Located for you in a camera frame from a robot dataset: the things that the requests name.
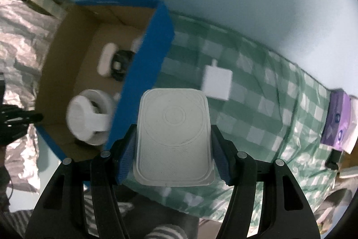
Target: crumpled silver foil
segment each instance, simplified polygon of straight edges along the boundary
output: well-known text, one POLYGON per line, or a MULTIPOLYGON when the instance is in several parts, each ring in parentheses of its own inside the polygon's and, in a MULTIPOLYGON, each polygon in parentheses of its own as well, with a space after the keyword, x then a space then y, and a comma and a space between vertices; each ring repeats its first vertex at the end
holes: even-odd
MULTIPOLYGON (((21 0, 0 0, 0 71, 4 73, 4 103, 27 110, 35 107, 36 93, 53 36, 60 20, 30 9, 21 0)), ((5 166, 14 189, 40 188, 37 134, 33 124, 27 135, 6 148, 5 166)))

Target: purple tissue box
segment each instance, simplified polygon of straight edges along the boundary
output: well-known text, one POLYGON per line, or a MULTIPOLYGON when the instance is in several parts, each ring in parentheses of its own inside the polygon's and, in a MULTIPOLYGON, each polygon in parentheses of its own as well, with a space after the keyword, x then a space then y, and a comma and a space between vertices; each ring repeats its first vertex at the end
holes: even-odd
POLYGON ((350 124, 350 98, 344 90, 331 92, 321 143, 342 151, 343 137, 350 124))

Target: translucent plastic container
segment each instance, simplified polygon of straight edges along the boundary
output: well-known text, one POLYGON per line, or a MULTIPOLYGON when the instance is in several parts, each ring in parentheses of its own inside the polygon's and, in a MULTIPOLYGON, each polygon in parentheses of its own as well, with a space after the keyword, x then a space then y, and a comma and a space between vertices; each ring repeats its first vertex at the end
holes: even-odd
POLYGON ((208 185, 215 178, 206 96, 196 89, 144 93, 133 172, 143 185, 208 185))

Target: metal screw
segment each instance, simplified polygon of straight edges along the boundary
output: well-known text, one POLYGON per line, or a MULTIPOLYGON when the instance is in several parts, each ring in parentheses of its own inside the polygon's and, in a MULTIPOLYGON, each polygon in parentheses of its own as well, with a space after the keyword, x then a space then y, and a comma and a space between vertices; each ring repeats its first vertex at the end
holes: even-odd
POLYGON ((106 158, 111 154, 109 150, 104 150, 101 152, 101 157, 106 158))
POLYGON ((68 164, 70 164, 71 162, 72 162, 72 159, 69 158, 69 157, 67 157, 67 158, 65 158, 65 159, 62 160, 62 163, 63 163, 64 165, 68 165, 68 164))
POLYGON ((239 158, 244 159, 244 158, 247 157, 247 153, 244 152, 244 151, 239 151, 239 152, 237 153, 237 156, 238 156, 239 158))
POLYGON ((276 164, 278 165, 278 166, 284 166, 285 165, 285 162, 283 161, 283 160, 281 160, 281 159, 276 159, 276 164))

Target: checkered cloth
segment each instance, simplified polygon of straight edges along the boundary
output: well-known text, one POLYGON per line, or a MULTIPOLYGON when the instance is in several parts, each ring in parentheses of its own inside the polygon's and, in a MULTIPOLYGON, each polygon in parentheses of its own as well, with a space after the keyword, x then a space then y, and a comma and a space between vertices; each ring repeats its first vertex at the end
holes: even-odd
MULTIPOLYGON (((155 87, 200 89, 205 65, 232 70, 230 100, 208 98, 210 119, 225 139, 257 160, 287 162, 315 210, 328 194, 335 172, 326 169, 329 149, 320 145, 330 93, 297 65, 241 34, 172 14, 175 39, 155 87)), ((232 188, 216 179, 202 187, 147 187, 132 174, 125 184, 165 206, 221 221, 232 188)), ((258 184, 251 230, 262 202, 258 184)))

